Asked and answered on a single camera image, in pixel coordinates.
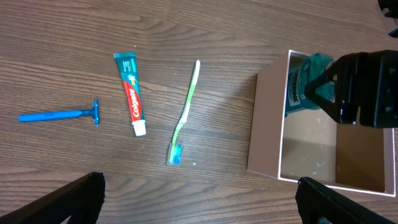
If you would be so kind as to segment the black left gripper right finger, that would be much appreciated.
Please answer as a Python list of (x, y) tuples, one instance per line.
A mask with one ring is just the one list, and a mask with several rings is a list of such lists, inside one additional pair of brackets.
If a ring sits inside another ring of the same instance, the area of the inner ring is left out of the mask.
[(310, 177), (298, 180), (295, 200), (303, 223), (391, 223)]

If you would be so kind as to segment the blue mouthwash bottle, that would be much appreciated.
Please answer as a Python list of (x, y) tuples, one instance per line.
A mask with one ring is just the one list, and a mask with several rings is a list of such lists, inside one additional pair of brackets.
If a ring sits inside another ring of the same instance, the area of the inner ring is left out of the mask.
[(302, 110), (321, 109), (305, 96), (305, 87), (322, 75), (333, 61), (330, 55), (316, 53), (289, 69), (285, 116)]

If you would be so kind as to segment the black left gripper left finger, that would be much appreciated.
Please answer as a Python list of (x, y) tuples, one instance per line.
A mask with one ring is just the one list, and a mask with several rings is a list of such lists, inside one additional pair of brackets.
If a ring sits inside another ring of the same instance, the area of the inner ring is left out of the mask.
[(1, 223), (96, 223), (104, 204), (103, 173), (90, 172), (1, 217)]

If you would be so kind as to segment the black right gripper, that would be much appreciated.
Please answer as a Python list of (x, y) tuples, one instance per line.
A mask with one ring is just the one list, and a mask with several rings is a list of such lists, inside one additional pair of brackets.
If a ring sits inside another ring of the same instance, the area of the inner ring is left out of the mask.
[[(361, 125), (397, 127), (397, 51), (353, 53), (337, 60), (315, 53), (309, 61), (304, 95), (333, 121), (354, 124), (359, 105)], [(355, 74), (358, 105), (351, 96)]]

